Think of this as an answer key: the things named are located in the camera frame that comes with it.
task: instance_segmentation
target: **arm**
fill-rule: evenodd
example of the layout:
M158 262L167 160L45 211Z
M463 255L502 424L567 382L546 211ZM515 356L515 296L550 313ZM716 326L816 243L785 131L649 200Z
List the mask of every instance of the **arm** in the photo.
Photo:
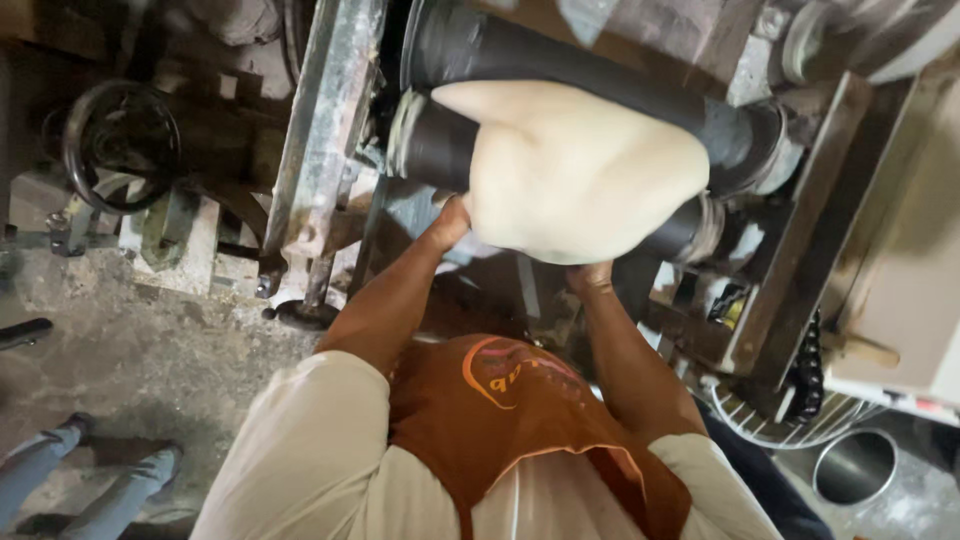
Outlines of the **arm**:
M469 228L459 197L383 273L337 315L315 352L344 351L390 376L396 358L420 325L440 259Z
M567 280L584 304L597 379L607 409L648 445L664 435L707 435L686 387L650 347L611 284L612 262L571 269Z

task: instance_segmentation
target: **handwheel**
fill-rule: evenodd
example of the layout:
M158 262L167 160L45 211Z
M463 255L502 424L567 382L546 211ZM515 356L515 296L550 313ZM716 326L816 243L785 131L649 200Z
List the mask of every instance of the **handwheel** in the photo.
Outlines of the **handwheel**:
M128 215L146 209L181 176L177 122L153 88L107 81L74 103L63 128L63 165L77 193L92 207ZM125 172L146 182L138 199L109 201L94 191L97 168Z

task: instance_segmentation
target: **hand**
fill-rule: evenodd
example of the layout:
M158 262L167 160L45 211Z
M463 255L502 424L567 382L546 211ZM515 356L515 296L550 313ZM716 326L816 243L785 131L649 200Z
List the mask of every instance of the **hand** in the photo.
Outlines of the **hand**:
M589 292L612 292L612 270L612 260L570 266L566 270L566 282L580 298Z
M446 253L467 234L470 229L470 214L459 195L450 197L440 216L423 232L421 238Z

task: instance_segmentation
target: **person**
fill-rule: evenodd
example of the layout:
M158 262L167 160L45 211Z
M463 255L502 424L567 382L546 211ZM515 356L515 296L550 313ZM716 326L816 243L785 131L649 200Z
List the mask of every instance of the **person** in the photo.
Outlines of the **person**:
M780 538L617 300L610 263L567 273L602 402L523 341L412 340L468 227L448 201L315 354L273 376L192 538Z
M52 430L21 444L0 465L0 530L5 530L27 496L57 468L60 460L85 443L94 427L89 414L75 412ZM173 481L183 452L175 444L144 457L67 526L63 540L118 538L140 513L140 507Z

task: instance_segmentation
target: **leg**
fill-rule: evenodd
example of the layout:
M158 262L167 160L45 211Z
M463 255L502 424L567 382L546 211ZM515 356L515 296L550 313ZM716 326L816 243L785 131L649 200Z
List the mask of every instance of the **leg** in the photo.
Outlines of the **leg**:
M88 506L58 537L114 540L140 513L140 506L177 472L182 452L167 447L142 459Z
M707 433L774 522L784 540L833 540L833 533L759 446L737 435L696 400Z
M0 465L0 530L27 496L57 468L60 460L90 431L93 419L75 413L66 422L16 447Z

